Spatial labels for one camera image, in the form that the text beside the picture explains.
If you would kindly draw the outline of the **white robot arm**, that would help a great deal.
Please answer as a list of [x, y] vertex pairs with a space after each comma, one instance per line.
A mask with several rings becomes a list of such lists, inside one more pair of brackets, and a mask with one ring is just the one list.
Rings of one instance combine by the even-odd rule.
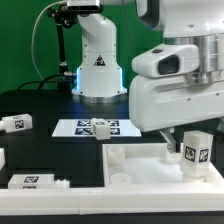
[[224, 116], [224, 0], [133, 0], [129, 117], [143, 132]]

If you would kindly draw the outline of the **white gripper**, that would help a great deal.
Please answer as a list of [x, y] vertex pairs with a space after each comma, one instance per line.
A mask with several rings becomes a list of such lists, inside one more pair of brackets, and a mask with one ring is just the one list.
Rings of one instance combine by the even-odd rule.
[[175, 127], [224, 117], [224, 80], [187, 86], [184, 76], [136, 76], [130, 86], [129, 117], [142, 132], [160, 130], [167, 150], [176, 152]]

